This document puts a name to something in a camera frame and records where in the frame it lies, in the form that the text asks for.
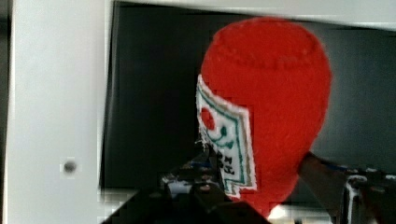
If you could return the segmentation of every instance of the green border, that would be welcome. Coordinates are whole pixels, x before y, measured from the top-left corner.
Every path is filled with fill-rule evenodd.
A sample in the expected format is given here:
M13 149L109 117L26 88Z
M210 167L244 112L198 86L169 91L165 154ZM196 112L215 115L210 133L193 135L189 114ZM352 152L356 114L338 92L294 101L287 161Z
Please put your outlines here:
M201 90L201 86L200 86L200 85L198 85L198 92L200 92L200 94L201 94L201 96L203 97L203 99L204 99L209 105L211 105L213 108L215 108L221 115L223 115L223 116L226 117L227 119L232 120L232 121L235 123L235 133L238 133L239 123L238 123L237 119L231 117L231 116L230 116L229 114L227 114L225 111L223 111L222 109L220 109L214 102L212 102L210 99L208 99L208 97L207 97L207 96L203 93L203 91ZM239 134L236 135L236 143L237 143L237 146L238 146L239 161L242 161L242 160L243 160L243 157L242 157L241 146L240 146L240 142L239 142ZM226 191L229 191L229 190L228 190L228 186L227 186L227 184L228 184L227 181L231 181L231 182L234 182L234 183L240 183L240 184L242 184L242 185L246 185L246 183L245 183L245 177L244 177L244 175L243 175L244 170L243 170L243 166L242 166L241 163L239 163L239 167L240 167L240 172L241 172L241 173L240 173L240 179L241 179L241 180L239 180L240 182L235 181L235 180L232 180L232 179L224 179L224 182L226 183L225 186L224 186L224 189L225 189Z

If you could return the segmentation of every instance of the red yarn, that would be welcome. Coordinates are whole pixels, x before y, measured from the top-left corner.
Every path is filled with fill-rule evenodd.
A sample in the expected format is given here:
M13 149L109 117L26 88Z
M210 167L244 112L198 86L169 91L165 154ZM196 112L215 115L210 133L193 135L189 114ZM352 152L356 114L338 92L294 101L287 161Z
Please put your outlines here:
M202 65L217 96L248 109L257 190L242 189L262 215L282 203L325 117L331 70L319 41L276 18L232 23L218 31Z

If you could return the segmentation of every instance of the white wall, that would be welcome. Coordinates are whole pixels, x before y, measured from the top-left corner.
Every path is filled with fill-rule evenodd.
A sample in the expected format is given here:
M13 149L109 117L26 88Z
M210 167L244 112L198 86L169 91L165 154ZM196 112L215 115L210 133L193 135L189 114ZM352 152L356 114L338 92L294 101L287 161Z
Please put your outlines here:
M396 30L396 4L383 2L161 1ZM14 0L5 223L98 223L111 213L97 191L110 11L110 0ZM60 168L68 158L74 175Z

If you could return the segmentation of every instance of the red knitted cover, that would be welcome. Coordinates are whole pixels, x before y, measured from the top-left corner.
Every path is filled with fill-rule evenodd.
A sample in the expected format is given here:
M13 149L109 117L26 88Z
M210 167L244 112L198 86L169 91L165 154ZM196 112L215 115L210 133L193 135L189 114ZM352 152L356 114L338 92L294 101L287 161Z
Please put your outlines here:
M292 192L322 126L331 70L315 36L277 18L219 30L197 91L203 138L219 153L226 193L265 217Z

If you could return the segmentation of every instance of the white label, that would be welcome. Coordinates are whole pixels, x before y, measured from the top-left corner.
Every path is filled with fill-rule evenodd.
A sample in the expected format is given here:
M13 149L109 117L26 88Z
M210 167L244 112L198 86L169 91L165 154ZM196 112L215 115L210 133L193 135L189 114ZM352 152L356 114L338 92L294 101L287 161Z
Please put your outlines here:
M200 132L219 155L225 193L239 198L240 189L257 189L248 110L215 95L201 76L196 97ZM202 111L212 125L205 125Z

